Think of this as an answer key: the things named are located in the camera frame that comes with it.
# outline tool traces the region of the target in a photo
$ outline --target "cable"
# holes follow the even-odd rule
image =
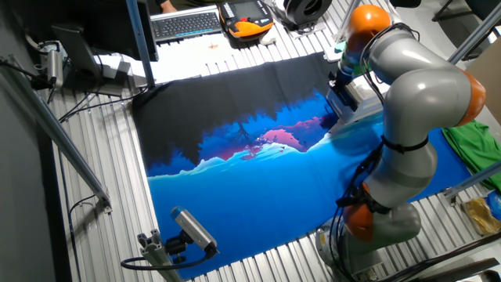
[[[372,48],[374,43],[377,41],[377,39],[381,38],[383,35],[387,34],[388,32],[393,31],[394,29],[403,29],[405,31],[408,31],[411,34],[416,34],[416,36],[417,36],[416,40],[417,41],[420,40],[420,33],[419,32],[413,30],[412,28],[410,28],[408,25],[406,25],[404,23],[395,23],[395,24],[392,24],[390,27],[386,27],[382,31],[378,32],[373,38],[371,38],[370,41],[367,43],[367,45],[364,46],[364,48],[362,50],[362,54],[360,56],[360,63],[359,63],[360,71],[362,72],[363,77],[366,79],[367,84],[369,84],[370,88],[376,93],[377,98],[379,98],[382,105],[384,105],[384,97],[381,94],[379,88],[377,88],[377,85],[374,83],[372,77],[370,76],[369,64],[367,62],[367,56],[369,55],[368,51],[370,51],[370,49]]]
[[[73,207],[71,207],[71,208],[70,208],[70,212],[68,212],[68,216],[71,216],[71,212],[72,212],[72,211],[73,211],[73,210],[74,210],[74,209],[75,209],[75,208],[76,208],[76,207],[77,207],[77,206],[78,206],[81,202],[86,201],[86,200],[88,200],[88,199],[91,199],[91,198],[93,198],[93,197],[95,197],[95,196],[96,196],[96,195],[95,195],[95,194],[93,194],[92,196],[86,197],[85,199],[81,199],[81,200],[79,200],[78,202],[76,202],[76,203],[73,205]]]
[[[143,271],[143,270],[157,270],[157,271],[176,270],[176,269],[185,269],[185,268],[189,268],[189,267],[198,266],[199,264],[205,262],[206,260],[208,260],[210,258],[211,258],[211,254],[207,253],[207,254],[205,254],[205,256],[202,259],[200,259],[196,262],[183,263],[183,264],[177,265],[177,266],[133,266],[133,265],[130,265],[128,263],[129,262],[145,261],[146,259],[145,258],[127,258],[124,261],[120,262],[120,265],[126,269],[141,270],[141,271]]]
[[[66,117],[68,115],[70,115],[75,109],[78,108],[78,106],[80,106],[80,104],[82,104],[89,96],[91,95],[91,93],[85,93],[85,97],[84,99],[80,100],[80,102],[77,103],[77,105],[75,105],[75,107],[73,107],[71,110],[69,110],[67,113],[65,113],[60,119],[59,119],[59,122],[64,122],[66,121]]]
[[[302,35],[302,34],[311,33],[315,30],[316,23],[307,23],[306,28],[300,30],[299,26],[296,25],[295,23],[287,23],[286,21],[282,20],[282,18],[277,14],[275,9],[272,6],[270,6],[268,3],[264,3],[264,4],[266,6],[268,6],[269,10],[272,12],[273,18],[275,20],[278,20],[279,23],[282,24],[284,27],[286,27],[289,31],[295,31],[299,35]]]
[[[34,80],[38,80],[38,81],[42,82],[43,84],[48,84],[48,83],[49,83],[49,82],[48,82],[48,81],[46,81],[45,79],[40,78],[39,76],[37,76],[37,75],[35,75],[35,74],[32,74],[31,72],[25,71],[25,70],[23,70],[23,69],[22,69],[22,68],[20,68],[20,67],[16,67],[16,66],[14,66],[14,65],[13,65],[13,64],[11,64],[11,63],[7,63],[7,62],[6,62],[6,61],[4,61],[4,60],[0,60],[0,66],[10,67],[10,68],[12,68],[12,69],[14,69],[14,70],[16,70],[16,71],[19,71],[19,72],[21,72],[21,73],[23,73],[23,74],[25,74],[25,75],[29,76],[30,78],[32,78],[32,79],[34,79]]]
[[[355,173],[353,177],[351,178],[350,183],[348,184],[348,188],[345,190],[343,193],[343,196],[336,201],[337,208],[336,212],[334,213],[333,217],[333,222],[330,225],[330,231],[329,231],[329,248],[330,248],[330,255],[332,255],[334,263],[336,264],[336,267],[339,269],[341,274],[348,279],[350,282],[356,282],[355,278],[349,273],[348,269],[346,268],[346,265],[344,264],[344,260],[342,259],[343,255],[343,244],[342,244],[342,235],[343,235],[343,230],[344,230],[344,224],[341,225],[341,218],[344,213],[344,205],[343,208],[340,208],[341,206],[341,201],[347,197],[356,197],[359,195],[359,186],[357,186],[356,182],[359,176],[361,176],[363,173],[371,173],[374,167],[376,166],[377,160],[379,160],[381,156],[381,152],[383,149],[383,143],[380,143],[376,149],[372,150],[369,155],[359,164],[357,169],[355,170]],[[336,217],[338,215],[338,212],[341,211],[339,214],[339,219],[336,222],[336,233],[334,234],[334,243],[336,244],[337,248],[337,253],[339,257],[339,261],[337,262],[335,257],[334,257],[334,252],[332,249],[332,236],[333,236],[333,226],[334,226],[334,220],[336,220]]]
[[[71,113],[71,114],[69,114],[67,116],[65,115],[66,117],[61,117],[59,121],[60,122],[67,121],[68,119],[70,119],[71,117],[73,117],[76,113],[79,113],[79,112],[81,112],[83,110],[90,110],[90,109],[93,109],[95,107],[102,107],[102,106],[110,105],[112,103],[124,102],[124,101],[130,100],[130,99],[134,99],[135,97],[140,96],[140,95],[146,93],[146,91],[148,91],[148,88],[143,89],[140,93],[135,94],[135,95],[133,95],[131,97],[128,97],[128,98],[118,99],[116,101],[111,101],[111,102],[107,102],[107,103],[101,103],[101,104],[97,104],[97,105],[94,105],[94,106],[89,106],[89,107],[81,108],[81,109],[76,110],[75,112],[73,112],[73,113]]]

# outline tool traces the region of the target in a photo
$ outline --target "slotted metal surface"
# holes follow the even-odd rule
[[[396,13],[384,0],[363,2],[379,5]],[[347,1],[334,0],[323,16],[327,28],[301,39],[292,39],[278,23],[274,29],[278,31],[279,37],[274,44],[249,47],[247,43],[240,43],[240,48],[234,49],[231,56],[202,64],[197,71],[200,75],[207,76],[322,52],[333,47],[332,35],[341,25],[347,8]],[[170,48],[175,45],[189,46],[191,41],[189,39],[160,46],[160,61],[162,62],[162,54],[169,53]],[[169,67],[177,67],[180,71],[183,68],[175,65]],[[130,87],[123,91],[123,97],[131,97],[134,94]],[[61,117],[82,99],[85,99],[85,106],[93,106],[113,102],[118,98],[66,92],[64,95],[56,95],[50,107],[57,117]],[[81,112],[63,123],[63,127],[106,187],[113,207],[111,214],[104,214],[100,207],[96,206],[96,199],[91,199],[75,208],[71,215],[81,280],[162,281],[163,278],[157,272],[136,272],[120,267],[121,260],[140,256],[136,236],[139,233],[149,234],[151,229],[158,228],[139,141],[127,101]],[[54,157],[59,164],[56,146]],[[92,191],[65,157],[61,158],[61,163],[61,166],[57,166],[57,174],[62,195],[61,205],[63,210],[66,210],[80,199],[92,195]],[[460,199],[466,201],[483,193],[484,188],[472,187],[460,193]],[[68,205],[64,200],[65,195],[68,197]],[[413,203],[420,211],[423,228],[416,238],[379,250],[384,264],[374,268],[378,277],[391,275],[479,238],[460,208],[443,204],[440,196],[431,196]],[[78,281],[67,215],[64,215],[64,222],[72,274],[74,281]],[[313,233],[306,234],[288,244],[188,281],[335,281],[337,279],[333,277],[332,270],[324,265],[315,250],[314,236]]]

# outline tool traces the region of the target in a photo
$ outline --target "blue cloth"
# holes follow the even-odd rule
[[[169,215],[173,206],[181,205],[218,241],[220,255],[180,273],[185,278],[198,276],[277,247],[327,221],[355,167],[377,146],[381,133],[379,118],[327,136],[306,152],[272,143],[250,160],[243,151],[226,161],[205,161],[190,172],[150,177],[164,239],[178,234],[179,227]],[[412,201],[460,183],[469,175],[440,129],[433,130],[429,140],[438,152],[437,173]],[[190,260],[203,256],[193,245],[185,254]]]

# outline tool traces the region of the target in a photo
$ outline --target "black cable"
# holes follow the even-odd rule
[[[189,268],[189,267],[194,267],[194,266],[198,266],[199,264],[205,262],[206,260],[210,259],[211,258],[211,255],[210,254],[205,254],[205,256],[196,261],[196,262],[190,262],[190,263],[183,263],[181,265],[177,265],[177,266],[133,266],[133,265],[130,265],[128,264],[129,262],[140,262],[140,261],[145,261],[146,259],[145,258],[127,258],[125,259],[124,261],[120,262],[120,265],[123,267],[123,268],[126,268],[126,269],[132,269],[132,270],[157,270],[157,271],[161,271],[161,270],[176,270],[176,269],[185,269],[185,268]]]
[[[59,122],[64,122],[66,121],[66,117],[68,115],[70,115],[75,109],[78,108],[78,106],[80,106],[89,96],[91,95],[91,93],[85,93],[85,97],[84,99],[80,100],[80,102],[77,103],[77,105],[75,105],[75,107],[73,107],[71,110],[69,110],[67,113],[65,113],[60,119],[59,119]]]
[[[128,97],[128,98],[118,99],[118,100],[116,100],[116,101],[111,101],[111,102],[106,102],[106,103],[97,104],[97,105],[94,105],[94,106],[89,106],[89,107],[84,107],[84,108],[81,108],[81,109],[76,110],[75,112],[73,112],[73,113],[71,113],[71,114],[67,115],[66,117],[64,117],[64,120],[63,120],[63,121],[61,121],[61,119],[62,119],[62,118],[61,118],[59,121],[61,121],[61,122],[67,121],[68,119],[70,119],[71,117],[73,117],[76,113],[79,113],[79,112],[81,112],[81,111],[83,111],[83,110],[90,110],[90,109],[93,109],[93,108],[96,108],[96,107],[106,106],[106,105],[110,105],[110,104],[112,104],[112,103],[124,102],[124,101],[130,100],[130,99],[134,99],[135,97],[137,97],[137,96],[140,96],[140,95],[144,94],[147,90],[148,90],[148,88],[146,88],[146,89],[142,90],[140,93],[135,94],[135,95],[133,95],[133,96],[131,96],[131,97]]]
[[[79,200],[78,202],[76,202],[76,203],[73,205],[73,207],[71,207],[71,208],[70,208],[70,212],[68,212],[68,216],[71,216],[71,212],[72,212],[72,211],[73,211],[73,210],[74,210],[74,209],[75,209],[75,208],[76,208],[76,207],[77,207],[77,206],[78,206],[81,202],[86,201],[86,200],[88,200],[88,199],[91,199],[91,198],[93,198],[93,197],[95,197],[95,196],[96,196],[96,195],[95,195],[95,194],[93,194],[92,196],[86,197],[86,198],[81,199],[81,200]]]
[[[48,82],[48,81],[46,81],[45,79],[40,78],[40,77],[38,77],[37,75],[32,74],[31,72],[25,71],[25,70],[23,70],[23,69],[22,69],[22,68],[20,68],[20,67],[16,67],[16,66],[14,66],[14,65],[13,65],[13,64],[11,64],[11,63],[7,63],[7,62],[6,62],[6,61],[4,61],[4,60],[0,60],[0,66],[10,67],[10,68],[12,68],[12,69],[14,69],[14,70],[16,70],[16,71],[19,71],[19,72],[21,72],[21,73],[23,73],[23,74],[25,74],[25,75],[29,76],[30,78],[32,78],[32,79],[34,79],[34,80],[38,80],[38,81],[42,82],[43,84],[47,84],[47,83],[49,83],[49,82]]]

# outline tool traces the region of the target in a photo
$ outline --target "metal frame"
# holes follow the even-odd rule
[[[10,56],[12,61],[16,61],[13,56]],[[98,199],[103,203],[106,212],[111,212],[110,198],[104,191],[101,183],[97,179],[94,172],[88,166],[85,159],[82,157],[77,147],[71,141],[71,138],[64,131],[59,121],[54,117],[54,114],[49,109],[47,103],[31,88],[26,77],[17,70],[7,67],[0,68],[4,81],[3,85],[12,87],[12,93],[19,96],[25,106],[34,115],[38,123],[43,127],[45,132],[50,136],[54,143],[61,149],[68,161],[75,167],[78,174],[87,183],[88,187],[94,192]]]
[[[456,203],[456,195],[459,192],[464,191],[464,190],[468,189],[469,187],[472,187],[473,185],[477,185],[480,182],[486,180],[487,178],[489,178],[489,177],[491,177],[499,172],[501,172],[501,161],[498,161],[495,164],[492,164],[491,166],[489,166],[488,168],[472,175],[471,177],[464,180],[460,184],[447,188],[443,192],[444,197],[451,204],[455,204]]]
[[[148,47],[146,46],[146,39],[144,38],[144,30],[141,25],[141,16],[139,15],[137,0],[127,0],[127,9],[131,17],[132,29],[134,30],[135,42],[138,45],[144,74],[146,75],[146,84],[148,85],[148,89],[153,89],[153,87],[155,87],[155,79],[153,78],[153,71],[151,70],[150,56],[148,55]]]
[[[452,3],[452,1],[454,1],[454,0],[448,0],[447,3],[445,3],[445,5],[442,6],[440,11],[438,11],[438,13],[435,14],[435,16],[433,17],[433,19],[431,19],[431,21],[438,22],[441,20],[448,20],[448,19],[453,19],[455,17],[459,17],[459,16],[466,16],[466,15],[473,14],[473,11],[468,11],[468,12],[462,12],[462,13],[456,13],[456,14],[452,14],[452,15],[442,16],[442,13],[445,11],[445,9],[447,9],[447,7],[449,7],[449,5]]]
[[[473,50],[474,46],[478,46],[485,35],[489,35],[490,31],[495,27],[495,25],[501,19],[501,3],[499,3],[494,10],[485,18],[484,22],[474,30],[467,40],[461,44],[461,46],[449,57],[449,62],[452,64],[457,64],[464,58],[467,54]]]

